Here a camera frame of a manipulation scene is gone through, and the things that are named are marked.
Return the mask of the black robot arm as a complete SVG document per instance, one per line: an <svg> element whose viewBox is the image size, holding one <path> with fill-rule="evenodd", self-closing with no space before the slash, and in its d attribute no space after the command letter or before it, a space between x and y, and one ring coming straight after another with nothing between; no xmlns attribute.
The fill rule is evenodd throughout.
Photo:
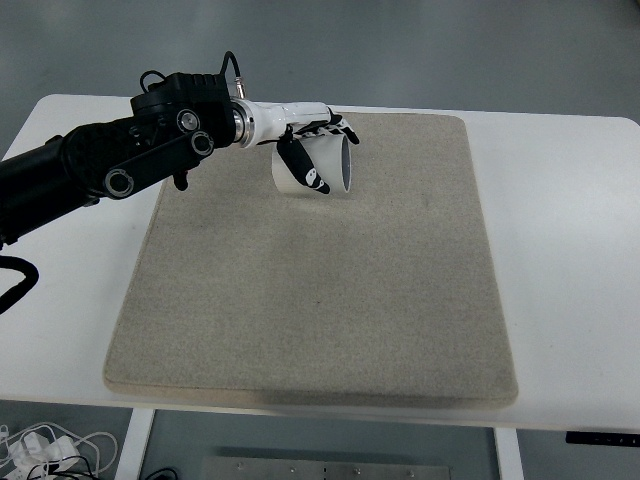
<svg viewBox="0 0 640 480"><path fill-rule="evenodd" d="M1 163L1 243L80 207L128 198L186 175L236 138L226 73L174 73L143 84L129 117L79 126Z"/></svg>

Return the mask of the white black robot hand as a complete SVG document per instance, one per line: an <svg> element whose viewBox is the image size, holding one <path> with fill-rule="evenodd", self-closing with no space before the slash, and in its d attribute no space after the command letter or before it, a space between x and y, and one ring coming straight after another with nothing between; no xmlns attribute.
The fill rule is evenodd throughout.
<svg viewBox="0 0 640 480"><path fill-rule="evenodd" d="M239 147L276 147L297 181L323 195L330 192L329 185L316 173L300 140L343 134L350 147L359 143L348 121L321 102L256 103L234 98L232 106L236 123L234 142Z"/></svg>

